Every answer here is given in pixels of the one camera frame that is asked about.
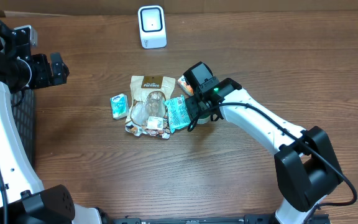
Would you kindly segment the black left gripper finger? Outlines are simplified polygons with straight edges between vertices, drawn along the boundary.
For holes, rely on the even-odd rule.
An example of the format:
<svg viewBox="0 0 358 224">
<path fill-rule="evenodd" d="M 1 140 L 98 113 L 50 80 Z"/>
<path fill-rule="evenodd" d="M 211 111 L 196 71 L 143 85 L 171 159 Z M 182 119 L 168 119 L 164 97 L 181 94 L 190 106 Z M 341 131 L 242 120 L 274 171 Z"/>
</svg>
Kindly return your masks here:
<svg viewBox="0 0 358 224">
<path fill-rule="evenodd" d="M 51 66 L 52 67 L 62 67 L 63 66 L 63 59 L 60 53 L 55 52 L 50 54 L 51 59 Z"/>
<path fill-rule="evenodd" d="M 53 85 L 62 85 L 67 82 L 70 71 L 64 63 L 54 63 L 52 65 L 52 74 Z"/>
</svg>

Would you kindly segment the green lid jar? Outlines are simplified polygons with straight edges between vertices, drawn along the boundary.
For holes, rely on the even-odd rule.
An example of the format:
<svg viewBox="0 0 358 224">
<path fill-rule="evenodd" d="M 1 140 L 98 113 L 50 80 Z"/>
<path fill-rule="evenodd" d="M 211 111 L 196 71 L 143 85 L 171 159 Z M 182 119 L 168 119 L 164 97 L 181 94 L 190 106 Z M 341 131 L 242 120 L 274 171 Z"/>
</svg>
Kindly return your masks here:
<svg viewBox="0 0 358 224">
<path fill-rule="evenodd" d="M 206 124 L 211 120 L 210 115 L 202 115 L 197 119 L 197 124 Z"/>
</svg>

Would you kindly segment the teal snack packet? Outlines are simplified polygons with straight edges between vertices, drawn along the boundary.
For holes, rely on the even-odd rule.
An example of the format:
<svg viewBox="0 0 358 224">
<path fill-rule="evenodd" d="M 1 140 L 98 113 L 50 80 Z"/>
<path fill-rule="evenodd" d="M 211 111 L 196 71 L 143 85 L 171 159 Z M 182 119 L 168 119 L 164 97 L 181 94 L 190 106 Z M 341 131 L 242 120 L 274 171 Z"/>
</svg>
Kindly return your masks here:
<svg viewBox="0 0 358 224">
<path fill-rule="evenodd" d="M 183 95 L 165 101 L 164 105 L 167 108 L 168 123 L 171 133 L 187 127 L 190 124 L 191 119 L 189 117 L 185 104 L 185 97 Z"/>
</svg>

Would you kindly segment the orange packet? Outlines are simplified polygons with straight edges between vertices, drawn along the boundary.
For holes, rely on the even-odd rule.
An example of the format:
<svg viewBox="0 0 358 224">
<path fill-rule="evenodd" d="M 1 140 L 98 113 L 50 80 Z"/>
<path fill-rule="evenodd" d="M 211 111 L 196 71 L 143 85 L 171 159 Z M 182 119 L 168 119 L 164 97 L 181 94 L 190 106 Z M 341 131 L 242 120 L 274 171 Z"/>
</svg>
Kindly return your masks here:
<svg viewBox="0 0 358 224">
<path fill-rule="evenodd" d="M 177 80 L 178 85 L 180 86 L 180 88 L 189 96 L 193 96 L 194 95 L 194 91 L 192 89 L 192 87 L 187 84 L 185 77 L 182 75 L 178 80 Z"/>
</svg>

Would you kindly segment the brown beige snack pouch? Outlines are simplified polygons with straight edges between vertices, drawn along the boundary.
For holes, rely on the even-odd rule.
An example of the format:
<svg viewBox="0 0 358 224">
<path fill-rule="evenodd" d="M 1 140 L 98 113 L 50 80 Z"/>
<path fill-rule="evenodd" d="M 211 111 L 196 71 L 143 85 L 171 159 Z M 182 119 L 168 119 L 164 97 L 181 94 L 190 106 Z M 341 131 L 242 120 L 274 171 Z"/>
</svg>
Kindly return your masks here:
<svg viewBox="0 0 358 224">
<path fill-rule="evenodd" d="M 131 77 L 131 107 L 125 130 L 137 137 L 148 135 L 170 138 L 170 125 L 165 102 L 171 98 L 175 79 L 163 76 Z"/>
</svg>

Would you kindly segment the small teal tissue pack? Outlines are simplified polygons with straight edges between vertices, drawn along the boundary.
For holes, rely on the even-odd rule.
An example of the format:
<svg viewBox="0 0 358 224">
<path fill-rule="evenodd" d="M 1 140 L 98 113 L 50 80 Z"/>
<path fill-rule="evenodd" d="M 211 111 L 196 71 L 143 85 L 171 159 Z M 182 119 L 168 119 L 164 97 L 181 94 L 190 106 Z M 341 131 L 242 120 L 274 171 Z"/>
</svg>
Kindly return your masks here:
<svg viewBox="0 0 358 224">
<path fill-rule="evenodd" d="M 112 117 L 114 119 L 121 119 L 128 115 L 129 106 L 127 96 L 123 93 L 110 98 Z"/>
</svg>

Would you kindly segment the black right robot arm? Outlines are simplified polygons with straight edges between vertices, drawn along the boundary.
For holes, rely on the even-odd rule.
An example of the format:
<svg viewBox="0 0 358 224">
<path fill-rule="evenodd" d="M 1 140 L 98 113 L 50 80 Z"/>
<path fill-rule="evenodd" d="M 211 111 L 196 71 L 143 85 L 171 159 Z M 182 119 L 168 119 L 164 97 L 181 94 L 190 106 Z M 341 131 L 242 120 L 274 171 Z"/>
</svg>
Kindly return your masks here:
<svg viewBox="0 0 358 224">
<path fill-rule="evenodd" d="M 324 198 L 345 182 L 351 192 L 348 202 L 330 202 L 344 207 L 357 201 L 357 191 L 342 173 L 327 133 L 315 126 L 304 129 L 275 115 L 231 78 L 219 81 L 211 69 L 198 62 L 183 74 L 194 91 L 185 100 L 190 116 L 188 131 L 198 120 L 225 119 L 242 128 L 273 155 L 281 206 L 272 214 L 247 214 L 243 223 L 329 223 L 328 215 L 315 212 L 327 204 Z"/>
</svg>

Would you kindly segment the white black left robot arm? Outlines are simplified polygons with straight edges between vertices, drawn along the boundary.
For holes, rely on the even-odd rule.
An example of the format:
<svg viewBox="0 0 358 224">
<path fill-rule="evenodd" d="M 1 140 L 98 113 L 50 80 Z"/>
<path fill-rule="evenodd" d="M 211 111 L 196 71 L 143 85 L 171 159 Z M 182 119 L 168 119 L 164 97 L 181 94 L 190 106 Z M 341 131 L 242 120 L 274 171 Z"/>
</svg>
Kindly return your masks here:
<svg viewBox="0 0 358 224">
<path fill-rule="evenodd" d="M 32 54 L 36 44 L 33 27 L 0 20 L 0 223 L 109 223 L 100 208 L 76 204 L 65 186 L 46 189 L 25 153 L 12 94 L 64 84 L 70 73 L 60 54 Z"/>
</svg>

